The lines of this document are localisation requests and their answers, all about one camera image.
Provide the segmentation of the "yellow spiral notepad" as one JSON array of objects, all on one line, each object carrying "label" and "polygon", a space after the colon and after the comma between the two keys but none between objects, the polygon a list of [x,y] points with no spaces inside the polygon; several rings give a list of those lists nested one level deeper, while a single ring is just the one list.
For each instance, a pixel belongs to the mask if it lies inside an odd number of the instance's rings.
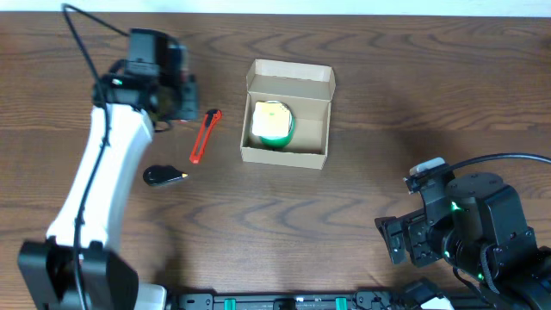
[{"label": "yellow spiral notepad", "polygon": [[292,123],[289,107],[277,101],[256,102],[251,132],[262,138],[280,139],[288,136]]}]

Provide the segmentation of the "green tape roll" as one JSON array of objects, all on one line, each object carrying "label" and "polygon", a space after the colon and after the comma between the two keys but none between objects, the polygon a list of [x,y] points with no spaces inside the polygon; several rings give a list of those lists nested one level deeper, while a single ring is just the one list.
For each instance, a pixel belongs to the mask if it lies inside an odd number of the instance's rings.
[{"label": "green tape roll", "polygon": [[290,143],[291,139],[294,136],[294,130],[295,130],[295,118],[292,111],[291,113],[292,113],[292,123],[291,123],[290,133],[288,134],[288,136],[280,139],[267,139],[267,138],[262,138],[257,136],[264,145],[270,148],[283,148]]}]

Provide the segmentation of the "red black stapler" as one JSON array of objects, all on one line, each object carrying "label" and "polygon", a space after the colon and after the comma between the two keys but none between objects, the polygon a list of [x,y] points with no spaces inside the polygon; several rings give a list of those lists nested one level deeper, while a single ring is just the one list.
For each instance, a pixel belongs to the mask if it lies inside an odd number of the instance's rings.
[{"label": "red black stapler", "polygon": [[189,70],[188,60],[189,60],[189,56],[188,56],[188,48],[185,45],[180,45],[179,47],[180,47],[181,56],[182,56],[181,65],[180,65],[180,78],[181,78],[181,82],[182,82],[182,87],[181,87],[182,107],[180,108],[180,122],[187,122],[185,92],[186,92],[186,83],[187,83],[187,79],[188,79],[188,70]]}]

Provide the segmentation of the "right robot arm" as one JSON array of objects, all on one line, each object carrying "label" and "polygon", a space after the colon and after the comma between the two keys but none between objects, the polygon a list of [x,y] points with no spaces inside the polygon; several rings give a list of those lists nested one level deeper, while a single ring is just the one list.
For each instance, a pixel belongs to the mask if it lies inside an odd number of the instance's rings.
[{"label": "right robot arm", "polygon": [[444,260],[479,285],[497,309],[550,307],[550,250],[536,243],[517,191],[492,173],[406,179],[423,206],[375,225],[394,264],[421,268]]}]

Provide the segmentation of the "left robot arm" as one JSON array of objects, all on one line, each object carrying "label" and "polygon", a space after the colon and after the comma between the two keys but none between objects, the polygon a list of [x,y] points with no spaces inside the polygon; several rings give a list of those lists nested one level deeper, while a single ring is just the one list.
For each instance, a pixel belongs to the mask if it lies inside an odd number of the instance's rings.
[{"label": "left robot arm", "polygon": [[143,283],[119,253],[121,224],[139,162],[160,121],[197,115],[186,49],[173,38],[132,34],[125,59],[93,87],[90,134],[70,192],[43,241],[17,258],[39,309],[166,309],[168,290]]}]

